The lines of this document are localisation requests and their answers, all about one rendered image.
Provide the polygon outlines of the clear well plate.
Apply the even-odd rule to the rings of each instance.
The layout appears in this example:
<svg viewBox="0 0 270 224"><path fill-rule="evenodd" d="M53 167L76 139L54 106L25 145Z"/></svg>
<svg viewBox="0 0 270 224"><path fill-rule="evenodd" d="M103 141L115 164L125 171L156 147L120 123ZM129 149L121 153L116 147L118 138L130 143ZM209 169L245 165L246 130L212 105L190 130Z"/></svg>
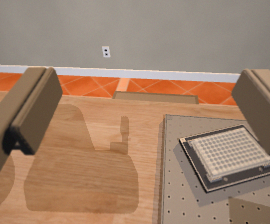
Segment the clear well plate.
<svg viewBox="0 0 270 224"><path fill-rule="evenodd" d="M197 138L190 144L210 179L270 164L270 156L245 128Z"/></svg>

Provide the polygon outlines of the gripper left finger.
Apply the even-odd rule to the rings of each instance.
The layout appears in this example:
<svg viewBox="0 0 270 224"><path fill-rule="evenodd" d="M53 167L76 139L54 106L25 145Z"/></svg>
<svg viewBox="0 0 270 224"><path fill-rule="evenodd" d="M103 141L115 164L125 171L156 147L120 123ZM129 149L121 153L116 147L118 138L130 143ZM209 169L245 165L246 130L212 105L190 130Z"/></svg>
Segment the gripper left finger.
<svg viewBox="0 0 270 224"><path fill-rule="evenodd" d="M0 171L12 150L34 155L63 95L53 67L28 67L0 102Z"/></svg>

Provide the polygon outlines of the grey rectangular base plate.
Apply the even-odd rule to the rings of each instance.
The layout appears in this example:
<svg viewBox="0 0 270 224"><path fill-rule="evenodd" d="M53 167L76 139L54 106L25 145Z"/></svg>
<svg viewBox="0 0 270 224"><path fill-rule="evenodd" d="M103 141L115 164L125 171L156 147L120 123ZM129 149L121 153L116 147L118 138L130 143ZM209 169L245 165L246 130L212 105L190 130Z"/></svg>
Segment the grey rectangular base plate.
<svg viewBox="0 0 270 224"><path fill-rule="evenodd" d="M254 135L246 120L165 114L160 224L270 224L270 175L205 193L179 143L241 124Z"/></svg>

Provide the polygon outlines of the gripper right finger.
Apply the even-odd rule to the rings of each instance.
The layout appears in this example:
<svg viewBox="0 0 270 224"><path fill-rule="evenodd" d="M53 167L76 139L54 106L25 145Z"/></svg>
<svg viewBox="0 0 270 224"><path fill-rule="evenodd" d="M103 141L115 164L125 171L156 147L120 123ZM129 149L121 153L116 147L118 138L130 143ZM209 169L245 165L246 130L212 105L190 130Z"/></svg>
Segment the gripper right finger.
<svg viewBox="0 0 270 224"><path fill-rule="evenodd" d="M231 96L263 149L270 155L270 70L244 69Z"/></svg>

